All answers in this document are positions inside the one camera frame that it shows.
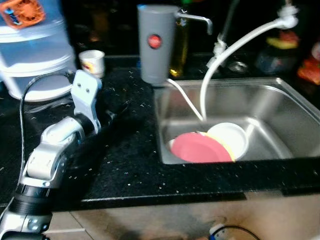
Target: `granite countertop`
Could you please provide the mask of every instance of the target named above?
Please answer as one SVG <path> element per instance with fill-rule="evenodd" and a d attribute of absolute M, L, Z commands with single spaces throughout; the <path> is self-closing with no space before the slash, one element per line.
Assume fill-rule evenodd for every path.
<path fill-rule="evenodd" d="M 103 85 L 109 101 L 131 100 L 130 106 L 94 140 L 94 149 L 82 154 L 81 166 L 68 171 L 56 211 L 244 199 L 245 192 L 256 191 L 320 190 L 320 158 L 165 165 L 157 149 L 153 89 L 132 67 L 109 71 Z M 18 105 L 0 91 L 0 210 L 11 198 L 20 167 Z M 26 114 L 26 155 L 39 144 L 47 126 L 72 114 L 72 105 Z"/>

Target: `white tube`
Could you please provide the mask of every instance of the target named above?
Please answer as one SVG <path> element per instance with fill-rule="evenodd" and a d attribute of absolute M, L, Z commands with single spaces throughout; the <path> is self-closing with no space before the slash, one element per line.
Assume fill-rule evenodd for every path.
<path fill-rule="evenodd" d="M 217 70 L 219 65 L 226 60 L 227 57 L 229 57 L 231 54 L 233 54 L 236 50 L 241 48 L 243 45 L 245 45 L 250 40 L 254 39 L 255 37 L 259 36 L 260 34 L 263 34 L 264 32 L 279 28 L 283 26 L 283 21 L 281 19 L 276 19 L 274 21 L 268 22 L 260 27 L 257 27 L 256 29 L 249 32 L 247 35 L 240 38 L 238 41 L 236 41 L 234 44 L 232 44 L 229 48 L 227 48 L 223 53 L 221 53 L 215 61 L 212 63 L 210 68 L 207 70 L 203 82 L 201 84 L 201 90 L 200 90 L 200 110 L 202 114 L 203 121 L 207 120 L 207 112 L 206 112 L 206 93 L 208 84 L 210 82 L 210 79 L 214 72 Z"/>
<path fill-rule="evenodd" d="M 185 93 L 185 91 L 181 88 L 181 86 L 176 83 L 175 81 L 173 81 L 172 79 L 168 78 L 167 82 L 172 84 L 173 86 L 175 86 L 179 92 L 182 94 L 182 97 L 184 98 L 184 100 L 186 101 L 186 103 L 190 106 L 190 108 L 192 109 L 192 111 L 194 112 L 194 114 L 200 119 L 200 121 L 203 121 L 203 117 L 201 116 L 201 114 L 199 113 L 199 111 L 196 109 L 196 107 L 193 105 L 193 103 L 191 102 L 191 100 L 188 98 L 187 94 Z"/>

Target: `sink basin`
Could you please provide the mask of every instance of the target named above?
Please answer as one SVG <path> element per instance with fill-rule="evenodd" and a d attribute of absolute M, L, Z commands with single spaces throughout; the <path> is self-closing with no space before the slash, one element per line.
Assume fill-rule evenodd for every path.
<path fill-rule="evenodd" d="M 201 80 L 178 82 L 199 107 Z M 246 132 L 249 147 L 239 161 L 320 156 L 320 111 L 280 78 L 211 80 L 206 94 L 207 121 L 201 122 L 169 83 L 154 89 L 158 146 L 164 164 L 187 164 L 168 142 L 180 134 L 206 132 L 229 122 Z"/>

